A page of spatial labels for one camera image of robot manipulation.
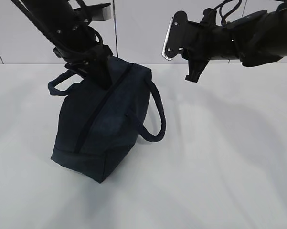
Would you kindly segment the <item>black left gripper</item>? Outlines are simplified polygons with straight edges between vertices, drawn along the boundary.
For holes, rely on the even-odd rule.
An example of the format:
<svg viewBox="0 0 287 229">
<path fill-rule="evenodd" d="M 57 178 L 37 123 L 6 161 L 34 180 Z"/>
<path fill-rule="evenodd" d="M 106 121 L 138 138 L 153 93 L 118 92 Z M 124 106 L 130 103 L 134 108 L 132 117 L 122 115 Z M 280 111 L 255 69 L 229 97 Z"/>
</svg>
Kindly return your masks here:
<svg viewBox="0 0 287 229">
<path fill-rule="evenodd" d="M 89 76 L 101 88 L 107 90 L 112 86 L 108 61 L 113 56 L 110 47 L 100 44 L 84 52 L 67 51 L 55 47 L 54 54 L 66 61 L 66 71 L 61 76 Z"/>
</svg>

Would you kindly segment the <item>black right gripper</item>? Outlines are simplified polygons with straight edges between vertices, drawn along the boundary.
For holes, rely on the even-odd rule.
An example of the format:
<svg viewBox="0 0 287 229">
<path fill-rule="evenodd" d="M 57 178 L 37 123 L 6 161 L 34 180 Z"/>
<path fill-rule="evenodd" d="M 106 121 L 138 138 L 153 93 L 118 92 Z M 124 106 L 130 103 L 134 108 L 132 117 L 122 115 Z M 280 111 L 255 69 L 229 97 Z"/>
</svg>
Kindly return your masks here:
<svg viewBox="0 0 287 229">
<path fill-rule="evenodd" d="M 232 32 L 215 22 L 181 22 L 183 31 L 181 47 L 191 52 L 196 60 L 188 60 L 185 80 L 197 83 L 208 60 L 228 60 L 232 56 Z"/>
</svg>

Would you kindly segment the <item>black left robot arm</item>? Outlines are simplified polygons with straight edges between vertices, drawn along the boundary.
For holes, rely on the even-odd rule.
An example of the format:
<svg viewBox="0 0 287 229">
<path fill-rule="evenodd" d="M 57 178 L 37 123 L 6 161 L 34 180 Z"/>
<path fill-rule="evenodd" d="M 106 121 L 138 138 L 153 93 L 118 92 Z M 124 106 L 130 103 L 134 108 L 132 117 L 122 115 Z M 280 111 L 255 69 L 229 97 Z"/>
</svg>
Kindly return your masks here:
<svg viewBox="0 0 287 229">
<path fill-rule="evenodd" d="M 69 71 L 88 78 L 103 89 L 112 85 L 108 59 L 113 56 L 100 33 L 90 24 L 111 18 L 110 3 L 86 5 L 68 0 L 14 0 L 13 4 L 53 45 Z"/>
</svg>

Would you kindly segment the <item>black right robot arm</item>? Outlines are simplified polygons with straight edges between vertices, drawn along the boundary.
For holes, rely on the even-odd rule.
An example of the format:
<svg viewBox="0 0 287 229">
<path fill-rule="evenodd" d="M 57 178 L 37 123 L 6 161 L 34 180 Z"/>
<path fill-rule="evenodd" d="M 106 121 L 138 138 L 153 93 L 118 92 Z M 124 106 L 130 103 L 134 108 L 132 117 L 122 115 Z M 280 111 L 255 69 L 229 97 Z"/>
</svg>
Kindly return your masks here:
<svg viewBox="0 0 287 229">
<path fill-rule="evenodd" d="M 256 67 L 287 57 L 287 0 L 273 12 L 260 10 L 233 22 L 226 19 L 238 6 L 222 15 L 226 3 L 206 8 L 199 23 L 188 20 L 183 11 L 175 14 L 178 37 L 174 41 L 178 53 L 188 61 L 187 81 L 198 82 L 211 60 L 240 60 L 244 67 Z M 217 14 L 221 15 L 220 25 L 215 22 Z"/>
</svg>

